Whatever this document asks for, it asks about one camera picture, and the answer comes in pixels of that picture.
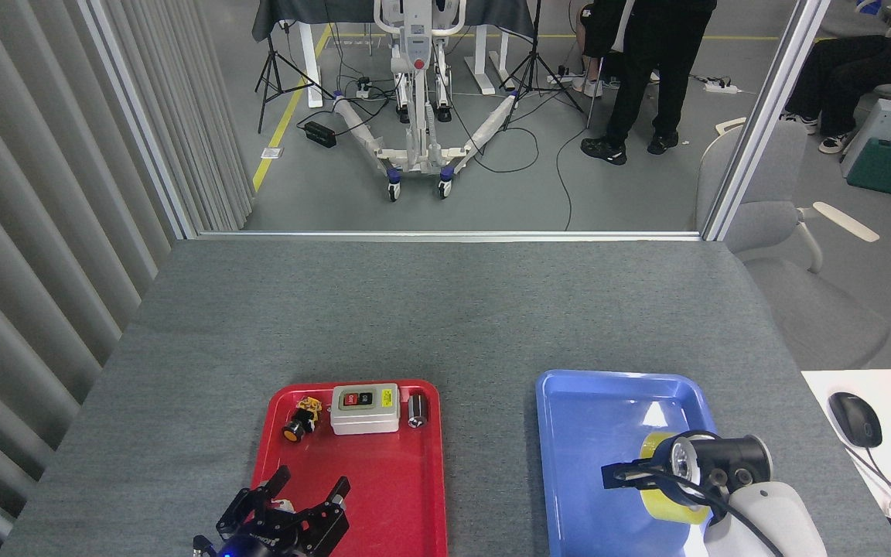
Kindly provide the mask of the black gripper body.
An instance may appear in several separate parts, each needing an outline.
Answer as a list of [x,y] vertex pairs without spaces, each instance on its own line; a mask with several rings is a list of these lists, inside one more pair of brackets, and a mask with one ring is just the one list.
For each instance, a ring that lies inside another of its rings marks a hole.
[[251,512],[243,519],[221,518],[217,531],[224,540],[220,556],[309,556],[309,541],[302,525],[312,512]]
[[655,489],[662,494],[679,494],[681,487],[675,482],[675,469],[673,469],[673,448],[678,441],[676,439],[661,439],[650,453],[650,468],[661,472],[661,475],[653,475],[650,482]]

